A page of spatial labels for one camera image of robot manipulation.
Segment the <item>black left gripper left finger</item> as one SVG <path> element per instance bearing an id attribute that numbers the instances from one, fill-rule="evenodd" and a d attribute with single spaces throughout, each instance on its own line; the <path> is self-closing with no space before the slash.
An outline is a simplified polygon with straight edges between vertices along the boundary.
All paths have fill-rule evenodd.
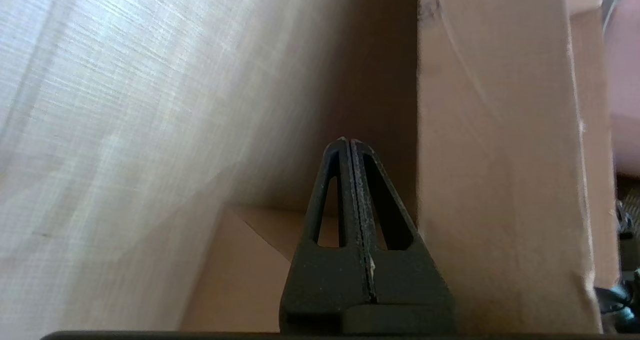
<path id="1" fill-rule="evenodd" d="M 331 180 L 337 183 L 338 246 L 319 245 Z M 357 210 L 351 143 L 344 137 L 326 147 L 295 249 L 281 308 L 349 308 L 370 300 L 365 244 Z"/>

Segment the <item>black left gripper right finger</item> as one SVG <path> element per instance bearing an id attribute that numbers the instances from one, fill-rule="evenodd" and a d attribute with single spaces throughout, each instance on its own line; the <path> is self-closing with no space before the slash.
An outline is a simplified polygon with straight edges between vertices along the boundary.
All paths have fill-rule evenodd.
<path id="1" fill-rule="evenodd" d="M 350 141 L 369 296 L 379 305 L 452 308 L 451 292 L 379 156 Z"/>

